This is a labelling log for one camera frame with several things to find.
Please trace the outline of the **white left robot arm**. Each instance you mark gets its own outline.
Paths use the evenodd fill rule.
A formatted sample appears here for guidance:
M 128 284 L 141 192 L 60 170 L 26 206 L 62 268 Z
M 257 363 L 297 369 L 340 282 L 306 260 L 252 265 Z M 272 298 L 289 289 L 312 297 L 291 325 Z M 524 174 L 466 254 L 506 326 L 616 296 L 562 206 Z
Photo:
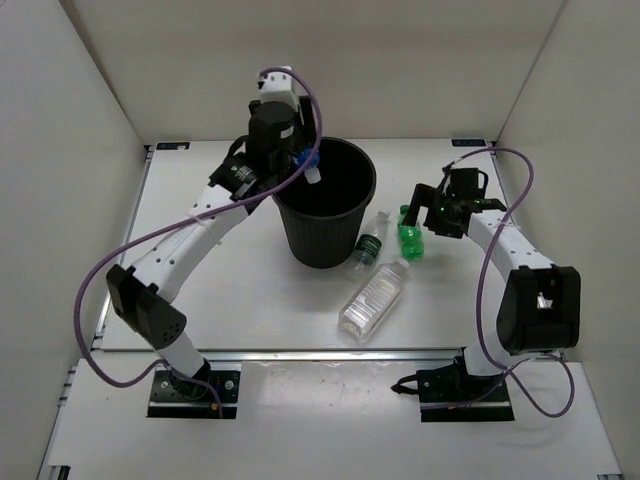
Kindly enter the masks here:
M 188 212 L 190 224 L 168 233 L 127 268 L 106 274 L 114 311 L 167 364 L 173 387 L 188 400 L 213 398 L 208 361 L 172 303 L 191 273 L 222 238 L 247 219 L 261 194 L 300 170 L 317 138 L 309 96 L 298 106 L 253 101 L 247 134 L 236 139 Z

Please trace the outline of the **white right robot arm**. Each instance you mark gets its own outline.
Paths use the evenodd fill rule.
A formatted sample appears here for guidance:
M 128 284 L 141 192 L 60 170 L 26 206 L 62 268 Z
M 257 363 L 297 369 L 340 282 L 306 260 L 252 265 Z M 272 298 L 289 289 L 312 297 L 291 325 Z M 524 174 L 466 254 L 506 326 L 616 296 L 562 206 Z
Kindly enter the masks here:
M 521 360 L 575 347 L 580 334 L 581 277 L 540 253 L 510 219 L 498 199 L 451 195 L 418 184 L 406 217 L 414 222 L 427 209 L 424 226 L 449 238 L 468 237 L 485 253 L 476 293 L 478 340 L 463 350 L 464 365 L 449 375 L 449 387 L 470 400 L 496 376 Z M 482 319 L 485 277 L 494 266 L 505 290 L 493 323 Z

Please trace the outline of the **clear bottle dark green label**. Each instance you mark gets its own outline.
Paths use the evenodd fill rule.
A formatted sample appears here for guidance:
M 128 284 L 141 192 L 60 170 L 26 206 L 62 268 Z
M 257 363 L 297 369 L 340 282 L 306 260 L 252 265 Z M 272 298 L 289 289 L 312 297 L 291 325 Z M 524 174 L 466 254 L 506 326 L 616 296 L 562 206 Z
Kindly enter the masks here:
M 388 232 L 390 214 L 379 211 L 365 225 L 346 262 L 346 276 L 351 281 L 366 277 L 377 263 Z

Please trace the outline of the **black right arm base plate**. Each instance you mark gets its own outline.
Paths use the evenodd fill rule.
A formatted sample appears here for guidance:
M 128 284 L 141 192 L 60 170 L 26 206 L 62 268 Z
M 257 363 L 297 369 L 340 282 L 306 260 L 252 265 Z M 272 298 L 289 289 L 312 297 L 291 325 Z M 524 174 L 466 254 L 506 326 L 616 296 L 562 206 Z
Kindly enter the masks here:
M 415 395 L 422 423 L 481 423 L 515 420 L 502 375 L 478 377 L 461 363 L 418 369 L 391 386 L 400 395 Z

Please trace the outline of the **clear bottle blue label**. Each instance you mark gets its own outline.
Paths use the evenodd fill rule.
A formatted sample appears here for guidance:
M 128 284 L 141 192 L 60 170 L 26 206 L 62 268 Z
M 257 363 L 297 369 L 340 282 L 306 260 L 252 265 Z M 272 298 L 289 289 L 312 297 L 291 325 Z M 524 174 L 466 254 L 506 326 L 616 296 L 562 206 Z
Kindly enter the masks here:
M 310 185 L 317 184 L 321 181 L 319 163 L 319 153 L 316 152 L 313 154 L 311 148 L 303 150 L 294 157 L 295 167 L 303 171 L 304 178 Z

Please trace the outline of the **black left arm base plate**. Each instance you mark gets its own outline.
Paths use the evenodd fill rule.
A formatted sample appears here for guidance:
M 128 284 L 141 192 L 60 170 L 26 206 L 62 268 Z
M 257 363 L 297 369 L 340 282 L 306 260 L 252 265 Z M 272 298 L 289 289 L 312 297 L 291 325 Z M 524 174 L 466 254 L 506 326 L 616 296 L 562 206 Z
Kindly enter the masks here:
M 166 368 L 157 368 L 152 378 L 147 417 L 235 419 L 240 380 L 240 363 L 212 363 L 209 384 L 219 396 L 220 402 L 217 402 L 209 388 L 180 380 Z

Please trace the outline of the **green plastic soda bottle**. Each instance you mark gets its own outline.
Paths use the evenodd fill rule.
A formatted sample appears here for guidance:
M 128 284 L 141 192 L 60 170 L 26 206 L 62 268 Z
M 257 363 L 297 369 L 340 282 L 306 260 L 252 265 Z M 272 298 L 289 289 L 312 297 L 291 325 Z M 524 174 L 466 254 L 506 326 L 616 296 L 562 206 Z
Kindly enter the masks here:
M 397 221 L 397 232 L 402 257 L 408 262 L 418 261 L 424 255 L 424 240 L 418 223 L 405 225 L 404 219 L 409 211 L 408 205 L 401 205 Z

